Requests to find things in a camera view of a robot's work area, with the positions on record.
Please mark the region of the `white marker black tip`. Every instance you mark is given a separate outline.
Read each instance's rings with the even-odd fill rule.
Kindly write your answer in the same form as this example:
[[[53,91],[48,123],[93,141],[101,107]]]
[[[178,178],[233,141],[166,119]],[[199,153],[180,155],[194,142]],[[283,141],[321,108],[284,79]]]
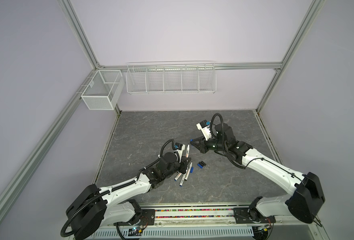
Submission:
[[[183,174],[182,173],[178,173],[178,175],[174,178],[175,181],[177,181]]]

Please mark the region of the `blue capped white marker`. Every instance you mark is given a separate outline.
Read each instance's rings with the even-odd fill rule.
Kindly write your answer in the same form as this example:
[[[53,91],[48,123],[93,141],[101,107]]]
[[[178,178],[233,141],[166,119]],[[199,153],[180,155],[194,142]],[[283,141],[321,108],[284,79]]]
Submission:
[[[189,153],[190,153],[190,144],[188,144],[187,148],[186,148],[186,158],[189,157]]]

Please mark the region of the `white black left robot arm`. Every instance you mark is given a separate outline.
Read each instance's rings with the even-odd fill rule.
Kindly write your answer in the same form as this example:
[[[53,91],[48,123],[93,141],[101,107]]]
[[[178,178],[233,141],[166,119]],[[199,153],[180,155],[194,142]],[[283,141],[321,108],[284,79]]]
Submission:
[[[185,174],[191,160],[168,152],[129,180],[108,187],[87,186],[66,210],[67,221],[60,236],[84,240],[101,226],[138,223],[142,209],[133,197],[158,188],[174,173]]]

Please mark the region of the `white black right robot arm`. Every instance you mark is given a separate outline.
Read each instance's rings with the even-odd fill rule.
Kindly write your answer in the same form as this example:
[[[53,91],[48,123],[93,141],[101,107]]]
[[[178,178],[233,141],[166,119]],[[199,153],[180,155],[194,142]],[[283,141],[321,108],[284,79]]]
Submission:
[[[248,217],[254,223],[271,216],[293,216],[311,224],[325,203],[325,196],[317,175],[303,174],[266,157],[251,145],[232,141],[221,144],[215,138],[191,140],[201,153],[208,151],[227,157],[239,169],[250,168],[281,187],[286,193],[277,197],[257,197],[248,207]]]

